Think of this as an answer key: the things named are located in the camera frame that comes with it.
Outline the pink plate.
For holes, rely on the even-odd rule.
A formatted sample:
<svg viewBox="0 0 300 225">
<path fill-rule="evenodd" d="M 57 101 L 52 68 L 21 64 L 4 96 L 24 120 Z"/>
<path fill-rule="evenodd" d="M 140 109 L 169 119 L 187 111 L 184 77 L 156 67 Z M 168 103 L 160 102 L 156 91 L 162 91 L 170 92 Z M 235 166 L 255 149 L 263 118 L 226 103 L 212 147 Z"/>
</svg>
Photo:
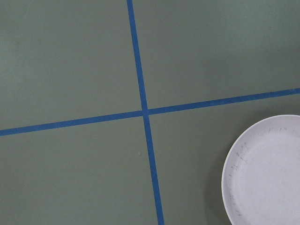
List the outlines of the pink plate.
<svg viewBox="0 0 300 225">
<path fill-rule="evenodd" d="M 246 129 L 227 154 L 221 190 L 233 225 L 299 224 L 299 116 L 272 116 Z"/>
</svg>

